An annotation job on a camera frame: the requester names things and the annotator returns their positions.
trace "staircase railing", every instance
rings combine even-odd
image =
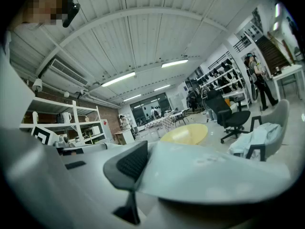
[[[241,52],[243,49],[245,49],[250,44],[251,44],[250,40],[245,36],[233,47],[237,52]]]
[[[284,40],[282,40],[282,43],[281,43],[277,38],[275,38],[273,35],[271,35],[270,32],[267,32],[267,35],[270,38],[270,41],[273,43],[273,45],[276,46],[280,52],[282,52],[282,53],[286,52],[288,54],[291,62],[295,63],[295,59],[293,58],[286,42]]]

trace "stairs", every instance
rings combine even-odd
[[[262,52],[271,74],[276,72],[276,67],[281,68],[290,65],[278,48],[265,36],[258,39],[256,45]]]

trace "fluorescent light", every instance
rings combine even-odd
[[[107,83],[104,83],[104,84],[102,85],[102,87],[109,86],[109,85],[111,85],[111,84],[113,84],[113,83],[119,82],[119,81],[121,81],[121,80],[124,80],[124,79],[126,79],[126,78],[132,77],[132,76],[134,76],[134,75],[135,75],[135,72],[132,72],[132,73],[123,75],[123,76],[121,76],[121,77],[119,77],[119,78],[116,78],[116,79],[114,79],[114,80],[112,80],[112,81],[109,81],[109,82],[107,82]]]
[[[275,31],[278,28],[278,22],[275,22],[274,26],[273,26],[273,30]]]
[[[277,3],[275,6],[275,17],[280,15],[280,4]]]
[[[169,87],[169,86],[170,86],[170,84],[169,84],[169,85],[166,85],[166,86],[163,86],[163,87],[159,87],[159,88],[157,88],[157,89],[154,89],[154,91],[158,91],[158,90],[160,90],[160,89],[162,89],[162,88]]]
[[[176,64],[186,63],[188,61],[189,61],[188,59],[184,59],[184,60],[179,60],[179,61],[170,62],[170,63],[163,63],[161,68],[176,65]]]
[[[135,106],[134,109],[135,109],[135,108],[139,108],[139,107],[141,107],[141,106],[143,106],[143,104],[142,104],[142,105],[139,105],[139,106]]]
[[[128,101],[128,100],[131,100],[131,99],[133,99],[133,98],[140,97],[140,96],[141,96],[141,94],[136,95],[136,96],[134,96],[134,97],[127,98],[127,99],[125,99],[124,101]]]

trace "checkered tablecloth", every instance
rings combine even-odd
[[[166,131],[170,131],[173,129],[173,124],[174,124],[174,121],[172,118],[170,118],[170,116],[168,117],[163,117],[163,118],[160,118],[160,119],[157,119],[157,120],[153,120],[151,121],[150,123],[147,123],[144,128],[145,129],[148,129],[148,128],[151,128],[153,126],[157,126],[157,125],[163,125],[163,127],[166,129]]]

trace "headphones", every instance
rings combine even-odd
[[[73,0],[67,0],[67,18],[62,21],[62,26],[67,28],[81,8],[79,3],[74,3]]]

